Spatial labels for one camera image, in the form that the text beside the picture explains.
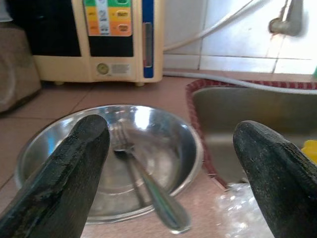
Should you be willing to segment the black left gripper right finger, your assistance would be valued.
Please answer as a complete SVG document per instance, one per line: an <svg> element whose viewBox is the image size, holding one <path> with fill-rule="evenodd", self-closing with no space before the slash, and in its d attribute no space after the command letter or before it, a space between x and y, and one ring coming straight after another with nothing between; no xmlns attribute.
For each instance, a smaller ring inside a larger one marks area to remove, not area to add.
<svg viewBox="0 0 317 238"><path fill-rule="evenodd" d="M317 236L317 166L292 142L252 120L238 123L233 146L276 238Z"/></svg>

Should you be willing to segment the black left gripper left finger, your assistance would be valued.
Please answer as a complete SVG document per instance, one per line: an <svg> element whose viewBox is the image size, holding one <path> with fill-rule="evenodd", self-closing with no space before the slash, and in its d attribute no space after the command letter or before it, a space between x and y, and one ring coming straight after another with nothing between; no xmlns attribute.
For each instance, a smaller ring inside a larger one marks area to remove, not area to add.
<svg viewBox="0 0 317 238"><path fill-rule="evenodd" d="M80 119L0 215L3 238L78 238L109 150L106 120Z"/></svg>

